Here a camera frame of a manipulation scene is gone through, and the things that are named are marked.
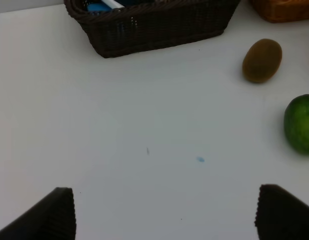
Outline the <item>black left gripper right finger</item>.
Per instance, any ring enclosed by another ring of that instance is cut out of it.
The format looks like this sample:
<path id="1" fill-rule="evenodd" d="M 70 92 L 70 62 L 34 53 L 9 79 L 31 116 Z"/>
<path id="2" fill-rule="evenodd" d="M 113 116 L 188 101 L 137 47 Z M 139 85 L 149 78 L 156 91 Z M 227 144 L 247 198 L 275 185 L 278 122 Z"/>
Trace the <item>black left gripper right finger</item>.
<path id="1" fill-rule="evenodd" d="M 309 240 L 309 206 L 279 185 L 263 184 L 254 225 L 260 240 Z"/>

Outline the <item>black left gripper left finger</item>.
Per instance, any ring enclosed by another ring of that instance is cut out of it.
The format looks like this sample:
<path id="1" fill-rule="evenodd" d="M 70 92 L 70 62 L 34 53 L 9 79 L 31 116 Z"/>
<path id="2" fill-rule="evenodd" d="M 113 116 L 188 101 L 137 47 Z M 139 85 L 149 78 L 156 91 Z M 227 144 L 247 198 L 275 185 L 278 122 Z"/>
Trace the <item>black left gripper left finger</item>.
<path id="1" fill-rule="evenodd" d="M 77 222 L 74 193 L 57 187 L 0 230 L 0 240 L 74 240 Z"/>

